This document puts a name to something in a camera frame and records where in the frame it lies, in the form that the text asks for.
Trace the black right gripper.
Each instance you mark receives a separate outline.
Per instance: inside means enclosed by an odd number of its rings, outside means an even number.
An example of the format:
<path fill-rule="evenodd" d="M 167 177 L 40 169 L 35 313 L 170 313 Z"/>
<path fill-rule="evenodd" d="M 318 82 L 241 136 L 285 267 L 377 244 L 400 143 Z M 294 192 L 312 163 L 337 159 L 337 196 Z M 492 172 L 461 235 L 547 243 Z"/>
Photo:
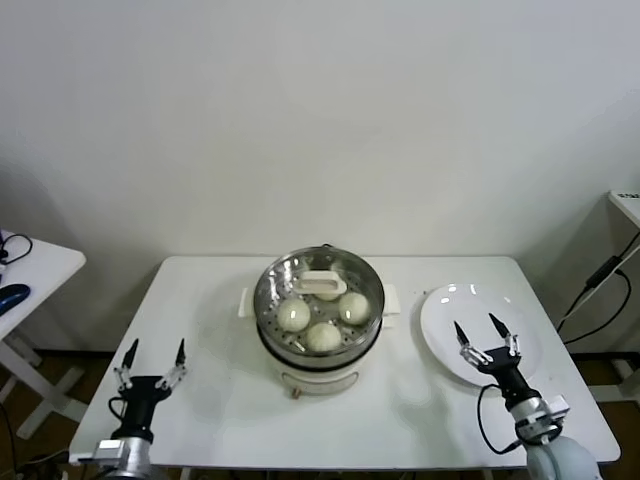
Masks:
<path fill-rule="evenodd" d="M 538 391 L 529 386 L 519 370 L 521 356 L 518 335 L 512 334 L 506 324 L 493 313 L 489 314 L 489 318 L 505 346 L 480 351 L 471 345 L 460 324 L 454 322 L 460 355 L 481 373 L 492 376 L 501 390 L 505 407 L 514 408 L 526 400 L 537 398 Z"/>

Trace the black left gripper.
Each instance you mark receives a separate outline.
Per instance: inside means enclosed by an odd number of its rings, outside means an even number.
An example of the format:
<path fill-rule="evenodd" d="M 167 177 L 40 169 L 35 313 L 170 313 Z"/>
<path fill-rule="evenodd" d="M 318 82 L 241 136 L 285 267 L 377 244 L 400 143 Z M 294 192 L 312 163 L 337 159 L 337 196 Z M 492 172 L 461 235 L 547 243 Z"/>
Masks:
<path fill-rule="evenodd" d="M 134 362 L 139 340 L 135 339 L 125 353 L 121 365 L 114 368 L 119 395 L 112 402 L 121 402 L 124 410 L 121 413 L 112 409 L 112 415 L 120 422 L 120 426 L 112 433 L 112 439 L 140 438 L 153 440 L 151 430 L 156 406 L 168 399 L 172 390 L 184 379 L 186 368 L 185 340 L 178 348 L 174 366 L 162 377 L 131 377 L 130 371 Z"/>

